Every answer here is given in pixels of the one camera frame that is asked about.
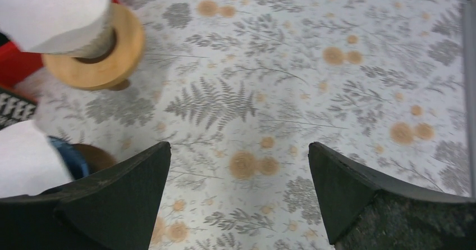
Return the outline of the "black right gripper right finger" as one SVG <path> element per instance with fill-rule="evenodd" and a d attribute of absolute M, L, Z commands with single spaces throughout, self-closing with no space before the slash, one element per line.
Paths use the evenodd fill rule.
<path fill-rule="evenodd" d="M 475 200 L 407 183 L 322 143 L 309 166 L 336 249 L 474 249 Z"/>

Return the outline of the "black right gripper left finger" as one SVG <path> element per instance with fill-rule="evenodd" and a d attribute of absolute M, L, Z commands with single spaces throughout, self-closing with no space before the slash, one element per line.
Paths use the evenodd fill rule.
<path fill-rule="evenodd" d="M 2 249 L 148 249 L 171 163 L 159 142 L 35 195 L 1 199 Z"/>

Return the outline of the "blue ribbed glass dripper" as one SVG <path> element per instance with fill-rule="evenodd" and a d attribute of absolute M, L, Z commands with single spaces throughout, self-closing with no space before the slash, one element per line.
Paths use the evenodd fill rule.
<path fill-rule="evenodd" d="M 53 136 L 48 136 L 49 143 L 58 151 L 68 171 L 75 180 L 90 175 L 89 165 L 85 157 L 69 142 Z"/>

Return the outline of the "clear ribbed glass dripper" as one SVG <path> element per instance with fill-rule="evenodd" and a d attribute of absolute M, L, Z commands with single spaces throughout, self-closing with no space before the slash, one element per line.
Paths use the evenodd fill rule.
<path fill-rule="evenodd" d="M 66 53 L 68 56 L 84 58 L 86 60 L 104 56 L 116 44 L 115 29 L 112 24 L 113 7 L 112 4 L 106 12 L 106 19 L 103 22 L 100 33 L 88 44 Z"/>

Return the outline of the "white paper coffee filter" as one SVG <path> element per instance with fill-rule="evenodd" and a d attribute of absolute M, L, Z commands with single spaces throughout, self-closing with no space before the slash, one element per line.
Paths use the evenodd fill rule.
<path fill-rule="evenodd" d="M 1 0 L 1 33 L 20 50 L 77 53 L 110 29 L 112 0 Z"/>

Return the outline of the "orange coffee filter box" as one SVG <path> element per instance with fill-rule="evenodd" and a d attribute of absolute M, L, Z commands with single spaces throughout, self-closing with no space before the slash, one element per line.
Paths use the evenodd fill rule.
<path fill-rule="evenodd" d="M 1 129 L 33 118 L 37 101 L 1 85 Z"/>

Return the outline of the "clear glass carafe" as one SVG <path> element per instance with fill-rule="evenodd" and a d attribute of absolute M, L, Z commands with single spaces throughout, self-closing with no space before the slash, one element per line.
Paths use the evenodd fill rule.
<path fill-rule="evenodd" d="M 129 86 L 130 86 L 130 81 L 128 79 L 125 79 L 122 82 L 120 82 L 120 83 L 118 83 L 114 86 L 109 87 L 108 90 L 121 91 L 121 90 L 127 89 Z"/>

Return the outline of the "red plastic tray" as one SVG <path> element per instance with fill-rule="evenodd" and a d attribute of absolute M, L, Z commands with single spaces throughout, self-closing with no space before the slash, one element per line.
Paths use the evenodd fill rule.
<path fill-rule="evenodd" d="M 12 87 L 43 66 L 41 54 L 66 55 L 53 53 L 25 52 L 4 35 L 8 42 L 1 45 L 1 84 Z"/>

